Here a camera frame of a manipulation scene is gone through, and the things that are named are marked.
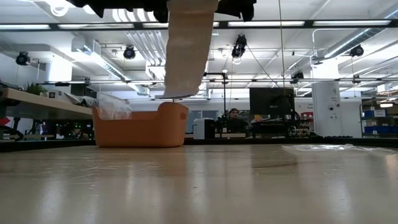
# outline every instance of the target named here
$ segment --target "orange plastic basket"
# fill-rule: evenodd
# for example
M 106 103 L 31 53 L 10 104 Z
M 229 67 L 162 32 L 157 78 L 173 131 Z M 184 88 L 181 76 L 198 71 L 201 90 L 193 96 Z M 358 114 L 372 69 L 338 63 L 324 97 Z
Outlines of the orange plastic basket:
M 93 108 L 95 141 L 99 147 L 177 147 L 185 138 L 188 108 L 162 103 L 157 111 L 133 112 L 130 119 L 102 120 Z

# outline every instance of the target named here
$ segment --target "white pillar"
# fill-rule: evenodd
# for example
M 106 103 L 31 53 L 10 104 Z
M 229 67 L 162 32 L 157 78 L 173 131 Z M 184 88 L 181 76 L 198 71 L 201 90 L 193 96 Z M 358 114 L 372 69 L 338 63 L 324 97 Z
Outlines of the white pillar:
M 312 68 L 313 78 L 338 78 L 336 59 L 323 61 Z M 315 132 L 320 136 L 342 136 L 340 86 L 338 82 L 312 85 Z
M 52 62 L 45 65 L 45 81 L 60 82 L 72 80 L 72 63 L 63 59 L 55 58 Z M 47 85 L 48 89 L 56 89 L 65 93 L 70 93 L 70 86 Z

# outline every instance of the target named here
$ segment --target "white wall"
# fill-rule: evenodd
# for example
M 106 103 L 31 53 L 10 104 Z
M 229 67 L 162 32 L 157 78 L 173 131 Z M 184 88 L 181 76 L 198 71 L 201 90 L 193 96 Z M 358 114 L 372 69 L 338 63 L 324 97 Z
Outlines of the white wall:
M 39 70 L 39 79 L 37 79 L 37 71 L 38 69 L 32 66 L 22 67 L 15 63 L 14 58 L 10 58 L 6 55 L 0 54 L 0 79 L 3 82 L 11 83 L 18 85 L 21 88 L 24 88 L 28 82 L 44 82 L 45 72 L 43 70 Z M 12 118 L 8 123 L 8 126 L 12 126 Z M 33 121 L 31 119 L 22 118 L 19 121 L 18 131 L 24 134 L 26 129 L 31 129 Z
M 161 104 L 161 101 L 131 101 L 134 111 L 155 111 Z M 196 101 L 182 103 L 189 110 L 218 110 L 222 113 L 224 103 L 222 100 Z M 343 119 L 343 135 L 354 138 L 361 137 L 361 118 L 359 117 L 359 106 L 361 100 L 341 99 L 341 110 Z M 227 110 L 237 108 L 239 110 L 250 110 L 249 100 L 233 100 L 231 106 L 229 100 L 226 102 Z M 295 110 L 298 114 L 303 112 L 313 112 L 312 100 L 295 100 Z

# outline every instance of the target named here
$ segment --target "computer monitor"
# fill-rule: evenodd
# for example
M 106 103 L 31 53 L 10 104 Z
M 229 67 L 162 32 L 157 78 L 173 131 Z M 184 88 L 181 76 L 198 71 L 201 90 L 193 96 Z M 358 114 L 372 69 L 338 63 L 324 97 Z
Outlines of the computer monitor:
M 250 88 L 250 113 L 281 118 L 294 110 L 293 88 Z

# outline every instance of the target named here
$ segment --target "man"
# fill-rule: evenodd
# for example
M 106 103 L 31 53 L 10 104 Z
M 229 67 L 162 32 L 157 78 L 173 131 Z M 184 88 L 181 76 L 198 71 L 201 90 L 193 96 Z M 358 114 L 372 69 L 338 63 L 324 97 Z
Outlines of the man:
M 236 108 L 232 108 L 229 111 L 229 119 L 227 121 L 227 130 L 232 133 L 246 133 L 247 122 L 242 119 L 239 119 L 239 110 Z

